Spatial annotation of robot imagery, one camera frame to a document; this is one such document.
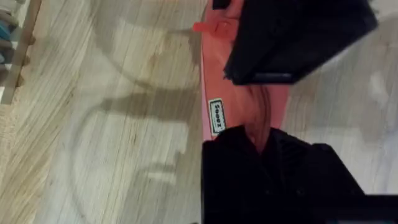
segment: red strap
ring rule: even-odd
[[[238,33],[239,21],[222,17],[210,22],[196,22],[192,29],[195,32],[208,32],[213,37],[234,40]]]

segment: wooden floor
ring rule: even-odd
[[[283,129],[331,144],[367,193],[397,194],[398,6],[385,2],[376,32],[292,88]],[[200,222],[189,28],[204,6],[43,1],[24,84],[0,107],[0,223]]]

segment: sticker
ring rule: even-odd
[[[223,101],[221,98],[209,100],[211,135],[217,136],[226,129]]]

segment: pink surface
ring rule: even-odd
[[[224,17],[238,19],[243,0],[233,0],[226,10],[212,10],[209,1],[206,22],[213,23]],[[233,42],[217,37],[217,32],[202,33],[202,119],[203,139],[215,139],[211,135],[208,101],[222,99],[226,127],[244,125],[257,150],[261,152],[267,142],[269,128],[279,128],[289,94],[285,85],[234,86],[224,78],[224,66],[231,53]]]

